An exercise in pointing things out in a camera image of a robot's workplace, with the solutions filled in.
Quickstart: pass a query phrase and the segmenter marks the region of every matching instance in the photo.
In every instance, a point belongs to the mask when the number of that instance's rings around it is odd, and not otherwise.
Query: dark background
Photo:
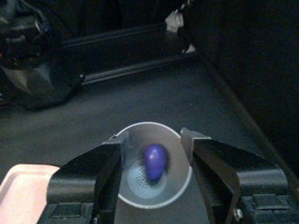
[[[165,21],[182,0],[31,0],[63,39]],[[186,31],[299,173],[299,1],[195,0]]]

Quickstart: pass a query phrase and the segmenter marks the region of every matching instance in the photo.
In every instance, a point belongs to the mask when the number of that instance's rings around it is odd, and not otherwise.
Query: black mat
[[[127,125],[197,130],[261,153],[198,60],[83,87],[70,102],[28,112],[0,109],[0,181],[18,164],[63,165]]]

